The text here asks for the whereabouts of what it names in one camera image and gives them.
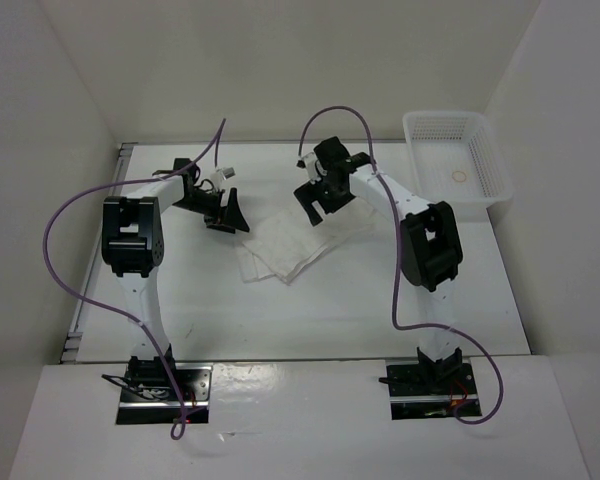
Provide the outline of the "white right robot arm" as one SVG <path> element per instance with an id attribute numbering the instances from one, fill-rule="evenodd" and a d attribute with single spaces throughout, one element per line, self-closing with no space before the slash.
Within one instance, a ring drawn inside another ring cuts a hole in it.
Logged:
<path id="1" fill-rule="evenodd" d="M 334 136 L 321 141 L 310 154 L 300 154 L 296 166 L 308 180 L 294 197 L 313 226 L 323 214 L 334 214 L 362 200 L 393 223 L 396 266 L 391 322 L 398 331 L 431 329 L 433 338 L 417 348 L 418 381 L 430 393 L 448 386 L 461 368 L 462 351 L 454 339 L 452 295 L 464 260 L 453 208 L 431 203 L 381 172 L 371 151 L 352 154 Z M 426 320 L 402 325 L 398 319 L 402 280 L 416 288 Z"/>

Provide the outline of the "white pleated skirt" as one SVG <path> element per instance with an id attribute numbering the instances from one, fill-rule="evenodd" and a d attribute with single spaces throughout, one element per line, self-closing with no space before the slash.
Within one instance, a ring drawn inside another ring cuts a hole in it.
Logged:
<path id="1" fill-rule="evenodd" d="M 290 284 L 320 257 L 372 229 L 374 216 L 371 206 L 355 200 L 313 226 L 299 204 L 291 204 L 236 240 L 241 280 L 253 283 L 275 277 Z"/>

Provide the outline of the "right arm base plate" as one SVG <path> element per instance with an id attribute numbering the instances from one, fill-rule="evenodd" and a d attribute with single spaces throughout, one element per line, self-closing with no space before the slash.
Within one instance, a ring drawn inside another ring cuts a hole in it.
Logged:
<path id="1" fill-rule="evenodd" d="M 482 415 L 471 363 L 464 361 L 459 372 L 435 385 L 425 381 L 416 360 L 389 361 L 379 382 L 388 389 L 393 420 L 461 418 Z"/>

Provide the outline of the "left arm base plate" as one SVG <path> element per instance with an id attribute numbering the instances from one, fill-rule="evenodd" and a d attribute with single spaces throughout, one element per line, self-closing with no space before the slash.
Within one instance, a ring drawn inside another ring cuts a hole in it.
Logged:
<path id="1" fill-rule="evenodd" d="M 210 364 L 176 365 L 175 379 L 187 410 L 186 423 L 209 421 L 213 367 Z M 180 402 L 169 380 L 133 383 L 130 374 L 102 374 L 101 378 L 118 387 L 120 397 L 117 425 L 173 424 L 180 419 Z"/>

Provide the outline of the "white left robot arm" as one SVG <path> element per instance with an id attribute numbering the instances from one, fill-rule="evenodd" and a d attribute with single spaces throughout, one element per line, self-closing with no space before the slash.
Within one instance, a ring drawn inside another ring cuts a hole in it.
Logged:
<path id="1" fill-rule="evenodd" d="M 156 399 L 170 398 L 179 386 L 158 295 L 166 249 L 162 214 L 176 207 L 201 215 L 210 229 L 249 232 L 237 189 L 223 187 L 234 176 L 232 167 L 219 167 L 202 179 L 192 160 L 177 158 L 171 170 L 157 170 L 136 190 L 104 200 L 102 258 L 122 287 L 128 321 L 138 331 L 125 382 Z"/>

